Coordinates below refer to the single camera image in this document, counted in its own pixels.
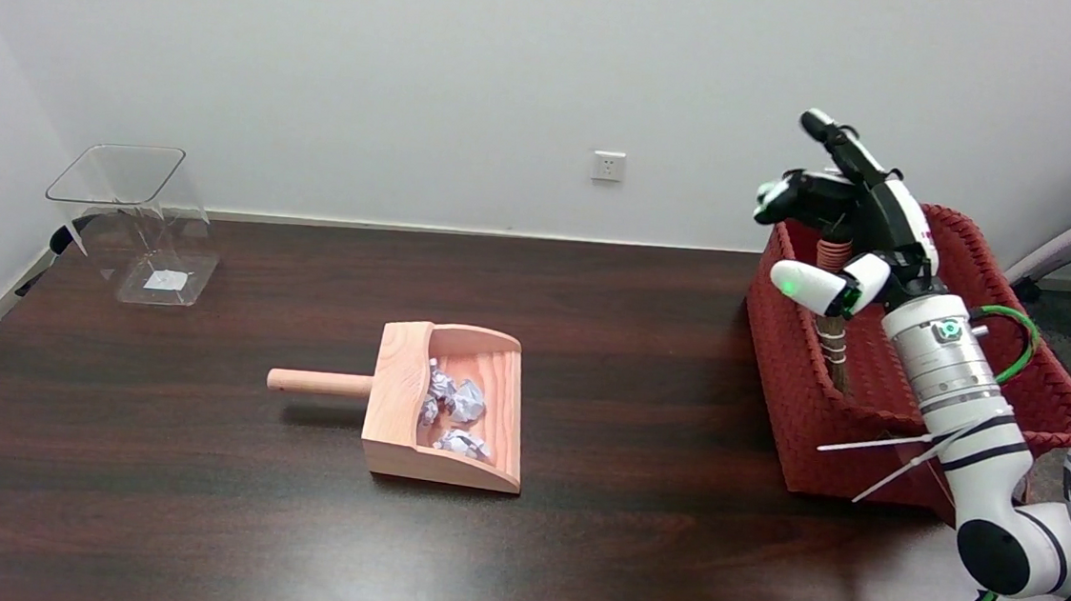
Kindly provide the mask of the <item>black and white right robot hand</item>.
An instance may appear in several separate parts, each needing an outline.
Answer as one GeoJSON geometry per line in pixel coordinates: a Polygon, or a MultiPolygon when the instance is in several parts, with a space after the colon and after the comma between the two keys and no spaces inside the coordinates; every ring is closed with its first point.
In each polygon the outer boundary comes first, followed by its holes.
{"type": "Polygon", "coordinates": [[[946,294],[938,276],[938,247],[903,174],[885,168],[857,130],[820,109],[801,114],[799,125],[835,167],[793,169],[761,184],[753,220],[769,227],[798,221],[823,237],[847,239],[853,252],[836,270],[778,261],[770,271],[778,290],[814,314],[844,319],[872,302],[893,311],[921,297],[946,294]]]}

